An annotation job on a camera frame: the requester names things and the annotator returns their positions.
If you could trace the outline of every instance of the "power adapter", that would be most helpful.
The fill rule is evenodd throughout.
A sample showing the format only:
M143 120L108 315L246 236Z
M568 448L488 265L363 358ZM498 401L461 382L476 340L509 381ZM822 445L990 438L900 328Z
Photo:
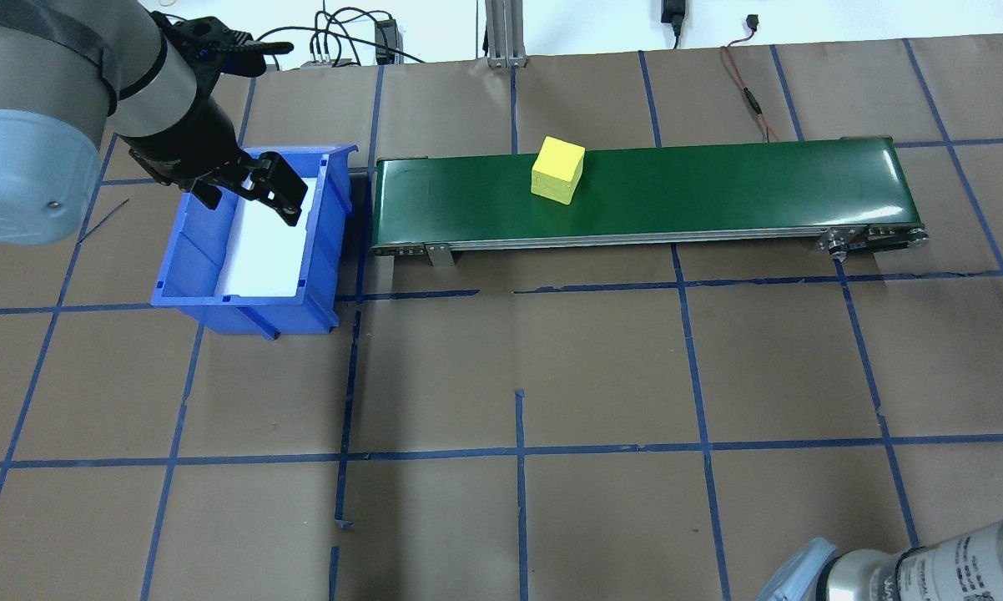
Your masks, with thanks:
M672 23L676 39L680 38L683 19L688 15L688 0L661 0L661 22Z

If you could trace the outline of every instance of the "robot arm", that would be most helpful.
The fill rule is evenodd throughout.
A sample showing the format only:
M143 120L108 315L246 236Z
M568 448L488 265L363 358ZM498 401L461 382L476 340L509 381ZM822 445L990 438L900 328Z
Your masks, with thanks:
M221 73L256 77L292 48L134 0L0 0L0 242L77 231L105 121L157 182L211 209L227 188L294 226L305 184L280 154L243 152L211 97Z

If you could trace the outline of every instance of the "conveyor belt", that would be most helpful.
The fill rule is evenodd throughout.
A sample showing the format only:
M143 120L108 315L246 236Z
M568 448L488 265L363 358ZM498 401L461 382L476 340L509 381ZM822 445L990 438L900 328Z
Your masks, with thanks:
M824 236L826 250L876 251L926 239L887 137L587 152L571 206L531 194L535 157L380 162L372 250Z

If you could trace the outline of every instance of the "blue plastic bin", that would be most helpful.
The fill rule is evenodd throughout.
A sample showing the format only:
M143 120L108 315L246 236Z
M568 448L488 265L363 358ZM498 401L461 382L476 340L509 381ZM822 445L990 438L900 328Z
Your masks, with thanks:
M302 178L317 178L306 222L301 274L294 296L217 294L239 198L224 191L209 211L185 194L156 278L151 304L175 307L218 334L325 334L338 325L334 311L338 256L350 203L349 154L355 145L246 148L251 156L280 153Z

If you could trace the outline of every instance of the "yellow wooden block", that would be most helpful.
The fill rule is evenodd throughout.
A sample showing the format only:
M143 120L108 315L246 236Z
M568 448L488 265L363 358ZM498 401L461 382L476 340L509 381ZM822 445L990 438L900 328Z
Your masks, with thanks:
M584 147L547 136L532 167L532 194L570 205L583 175Z

